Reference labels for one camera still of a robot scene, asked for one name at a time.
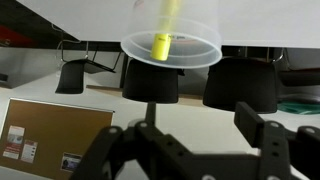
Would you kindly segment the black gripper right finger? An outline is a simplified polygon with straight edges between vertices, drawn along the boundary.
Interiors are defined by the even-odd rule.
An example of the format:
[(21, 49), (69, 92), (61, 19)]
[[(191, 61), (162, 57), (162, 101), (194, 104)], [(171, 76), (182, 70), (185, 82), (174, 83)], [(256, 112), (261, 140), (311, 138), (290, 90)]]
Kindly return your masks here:
[(263, 120), (245, 102), (236, 104), (234, 124), (249, 145), (259, 149), (258, 180), (291, 180), (289, 145), (283, 125)]

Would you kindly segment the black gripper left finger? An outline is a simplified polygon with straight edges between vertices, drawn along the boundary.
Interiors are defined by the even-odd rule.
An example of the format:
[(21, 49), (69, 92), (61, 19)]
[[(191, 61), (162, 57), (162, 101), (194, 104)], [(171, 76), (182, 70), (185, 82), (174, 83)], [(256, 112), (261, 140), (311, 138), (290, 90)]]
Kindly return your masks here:
[(145, 121), (151, 125), (155, 124), (156, 122), (156, 103), (155, 102), (149, 102), (147, 104)]

